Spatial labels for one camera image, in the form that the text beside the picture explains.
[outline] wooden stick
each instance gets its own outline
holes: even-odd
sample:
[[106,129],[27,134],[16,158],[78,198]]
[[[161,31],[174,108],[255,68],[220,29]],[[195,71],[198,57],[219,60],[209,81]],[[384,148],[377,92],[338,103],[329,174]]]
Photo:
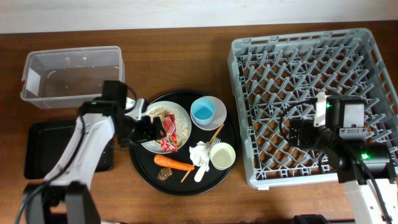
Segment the wooden stick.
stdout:
[[[224,124],[222,124],[222,125],[217,129],[216,133],[214,133],[213,137],[212,137],[212,138],[210,139],[210,141],[209,141],[210,144],[214,141],[214,139],[216,139],[217,134],[220,133],[220,131],[221,131],[221,129],[222,129],[223,127],[224,127]],[[188,177],[188,174],[189,174],[190,172],[191,172],[191,171],[187,171],[187,173],[185,174],[185,176],[182,178],[181,183],[185,180],[185,178]]]

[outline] round tray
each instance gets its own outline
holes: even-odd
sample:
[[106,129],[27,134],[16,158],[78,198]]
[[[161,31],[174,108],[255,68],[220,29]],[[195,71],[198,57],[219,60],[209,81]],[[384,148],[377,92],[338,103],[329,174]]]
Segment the round tray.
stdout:
[[[175,91],[168,93],[160,98],[154,100],[157,101],[171,101],[178,103],[186,111],[190,111],[191,104],[198,98],[205,96],[204,93],[197,91]],[[191,164],[192,161],[189,158],[189,147],[196,146],[198,141],[207,142],[214,135],[216,130],[204,131],[194,124],[192,124],[192,131],[188,141],[181,147],[178,152],[173,152],[166,154],[165,156],[175,159],[179,162],[185,162]],[[233,118],[227,112],[227,117],[224,122],[224,127],[217,135],[221,139],[221,142],[225,142],[234,147],[234,150],[238,156],[239,148],[239,134],[238,129],[233,121]],[[209,164],[210,170],[205,172],[202,180],[197,183],[194,181],[195,176],[199,167],[195,166],[195,170],[191,171],[188,177],[181,183],[182,178],[187,173],[183,170],[172,169],[173,175],[171,175],[167,180],[161,181],[157,178],[157,174],[161,170],[161,166],[158,166],[154,162],[154,157],[156,154],[148,151],[140,144],[135,144],[130,147],[130,157],[134,164],[134,167],[138,171],[139,175],[146,181],[149,185],[153,186],[155,189],[162,192],[173,194],[173,195],[195,195],[206,192],[217,186],[225,177],[231,172],[234,165],[226,170],[217,170],[213,165]]]

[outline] white wall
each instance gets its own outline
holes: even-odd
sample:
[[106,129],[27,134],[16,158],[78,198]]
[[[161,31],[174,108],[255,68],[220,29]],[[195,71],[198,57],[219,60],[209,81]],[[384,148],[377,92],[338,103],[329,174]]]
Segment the white wall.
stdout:
[[0,0],[0,33],[398,19],[398,0]]

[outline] red wrapper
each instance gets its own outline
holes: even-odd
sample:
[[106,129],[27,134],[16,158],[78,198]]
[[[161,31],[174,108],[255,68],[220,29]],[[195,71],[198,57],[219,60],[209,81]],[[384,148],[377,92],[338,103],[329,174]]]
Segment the red wrapper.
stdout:
[[160,140],[160,146],[162,151],[165,152],[177,152],[177,132],[175,127],[175,116],[173,114],[167,114],[163,119],[163,128],[167,133],[167,137]]

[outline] carrot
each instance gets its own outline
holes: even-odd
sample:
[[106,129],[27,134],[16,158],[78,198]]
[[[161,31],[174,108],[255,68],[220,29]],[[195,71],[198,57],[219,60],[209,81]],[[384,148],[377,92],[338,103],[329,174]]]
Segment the carrot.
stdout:
[[170,159],[168,157],[165,157],[165,156],[162,156],[159,154],[155,156],[154,162],[159,166],[169,167],[169,168],[178,169],[178,170],[189,171],[189,170],[195,169],[195,167],[191,164],[186,164],[183,162],[175,161],[173,159]]

